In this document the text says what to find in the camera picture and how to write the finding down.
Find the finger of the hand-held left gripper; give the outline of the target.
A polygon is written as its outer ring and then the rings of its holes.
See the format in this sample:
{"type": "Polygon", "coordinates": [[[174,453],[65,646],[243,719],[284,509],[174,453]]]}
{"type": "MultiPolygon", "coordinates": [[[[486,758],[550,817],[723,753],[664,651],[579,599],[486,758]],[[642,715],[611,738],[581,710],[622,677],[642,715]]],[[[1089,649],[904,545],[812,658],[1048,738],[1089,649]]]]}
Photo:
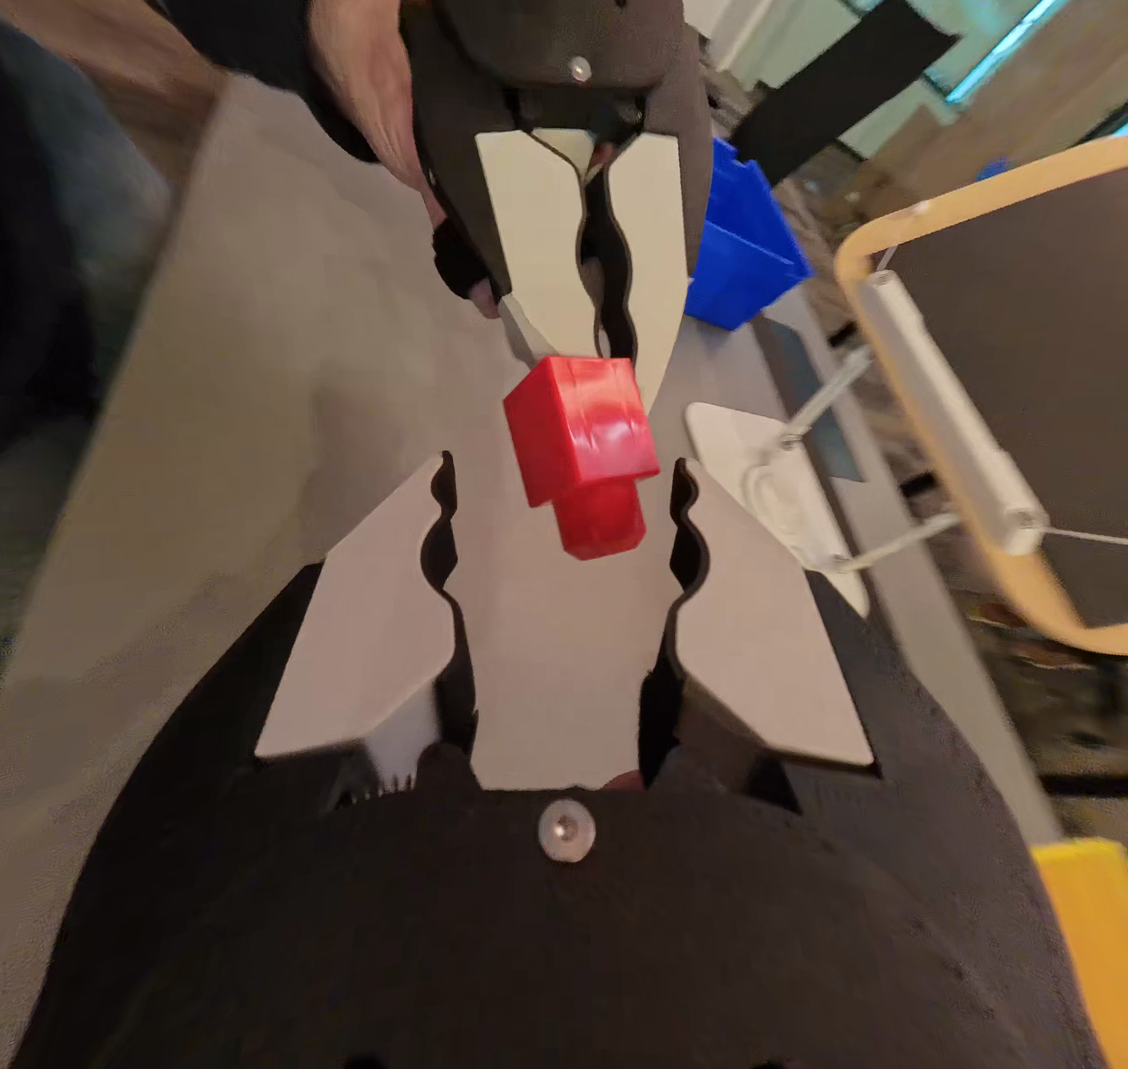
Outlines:
{"type": "Polygon", "coordinates": [[[507,274],[498,311],[517,359],[599,357],[596,304],[581,274],[581,178],[571,160],[522,130],[475,145],[507,274]]]}
{"type": "Polygon", "coordinates": [[[601,272],[597,351],[628,359],[650,411],[690,285],[677,139],[649,131],[631,139],[587,183],[587,205],[601,272]]]}

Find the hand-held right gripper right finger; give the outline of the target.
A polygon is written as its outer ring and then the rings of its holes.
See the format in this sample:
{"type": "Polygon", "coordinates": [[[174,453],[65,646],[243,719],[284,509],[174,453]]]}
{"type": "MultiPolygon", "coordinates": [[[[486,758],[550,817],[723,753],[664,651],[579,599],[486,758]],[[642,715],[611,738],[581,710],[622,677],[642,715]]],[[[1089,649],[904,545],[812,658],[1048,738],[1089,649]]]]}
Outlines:
{"type": "Polygon", "coordinates": [[[680,589],[643,679],[642,778],[681,747],[719,780],[771,780],[787,761],[878,774],[805,571],[695,459],[671,475],[680,589]]]}

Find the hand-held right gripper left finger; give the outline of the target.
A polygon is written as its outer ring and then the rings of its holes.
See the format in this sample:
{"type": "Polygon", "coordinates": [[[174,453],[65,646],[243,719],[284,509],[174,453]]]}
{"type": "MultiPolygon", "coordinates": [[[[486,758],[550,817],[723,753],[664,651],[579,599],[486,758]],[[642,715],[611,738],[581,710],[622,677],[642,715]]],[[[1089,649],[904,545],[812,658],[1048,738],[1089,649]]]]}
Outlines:
{"type": "Polygon", "coordinates": [[[446,742],[472,751],[474,673],[457,565],[453,458],[426,459],[339,540],[275,692],[255,756],[361,753],[372,772],[416,772],[446,742]]]}

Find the red toy block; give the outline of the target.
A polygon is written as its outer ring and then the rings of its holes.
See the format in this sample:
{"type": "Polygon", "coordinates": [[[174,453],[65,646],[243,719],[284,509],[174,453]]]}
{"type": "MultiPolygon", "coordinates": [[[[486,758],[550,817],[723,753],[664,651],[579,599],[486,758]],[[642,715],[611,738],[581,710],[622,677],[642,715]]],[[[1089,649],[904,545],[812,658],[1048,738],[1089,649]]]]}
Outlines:
{"type": "Polygon", "coordinates": [[[592,560],[638,548],[638,484],[660,464],[629,359],[543,357],[502,405],[528,504],[553,508],[563,549],[592,560]]]}

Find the person's left hand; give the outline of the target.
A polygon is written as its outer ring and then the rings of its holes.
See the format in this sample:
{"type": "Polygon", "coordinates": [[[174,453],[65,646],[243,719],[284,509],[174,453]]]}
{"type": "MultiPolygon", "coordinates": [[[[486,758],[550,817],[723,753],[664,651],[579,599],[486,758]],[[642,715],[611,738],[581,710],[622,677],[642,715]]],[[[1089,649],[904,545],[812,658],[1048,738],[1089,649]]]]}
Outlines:
{"type": "Polygon", "coordinates": [[[410,61],[400,35],[400,7],[416,1],[422,0],[312,0],[308,24],[318,73],[339,108],[438,224],[443,211],[416,149],[410,61]]]}

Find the blue plastic bin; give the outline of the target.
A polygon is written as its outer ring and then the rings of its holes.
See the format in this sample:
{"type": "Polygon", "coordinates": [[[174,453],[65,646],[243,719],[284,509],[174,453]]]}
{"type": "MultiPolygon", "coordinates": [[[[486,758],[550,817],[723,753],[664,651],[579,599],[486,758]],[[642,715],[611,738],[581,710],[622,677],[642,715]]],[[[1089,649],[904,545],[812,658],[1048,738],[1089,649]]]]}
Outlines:
{"type": "Polygon", "coordinates": [[[730,142],[715,137],[685,315],[718,328],[739,328],[812,273],[759,165],[740,161],[730,142]]]}

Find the black pillar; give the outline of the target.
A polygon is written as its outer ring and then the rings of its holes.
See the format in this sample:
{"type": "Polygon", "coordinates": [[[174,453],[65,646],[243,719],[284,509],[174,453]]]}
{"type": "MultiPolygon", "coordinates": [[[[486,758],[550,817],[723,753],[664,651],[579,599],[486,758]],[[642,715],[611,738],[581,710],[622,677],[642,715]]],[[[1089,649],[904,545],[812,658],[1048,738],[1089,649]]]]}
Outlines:
{"type": "Polygon", "coordinates": [[[772,88],[729,144],[776,185],[909,88],[961,40],[910,0],[882,0],[839,40],[772,88]]]}

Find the yellow plastic bin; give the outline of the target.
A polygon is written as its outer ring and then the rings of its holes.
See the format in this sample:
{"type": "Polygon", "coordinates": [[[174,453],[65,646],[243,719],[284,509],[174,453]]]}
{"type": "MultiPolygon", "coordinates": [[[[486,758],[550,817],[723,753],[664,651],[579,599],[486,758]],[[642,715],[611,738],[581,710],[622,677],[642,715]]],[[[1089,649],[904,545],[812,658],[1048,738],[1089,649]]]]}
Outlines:
{"type": "Polygon", "coordinates": [[[1032,849],[1107,1064],[1127,1065],[1127,853],[1086,837],[1032,849]]]}

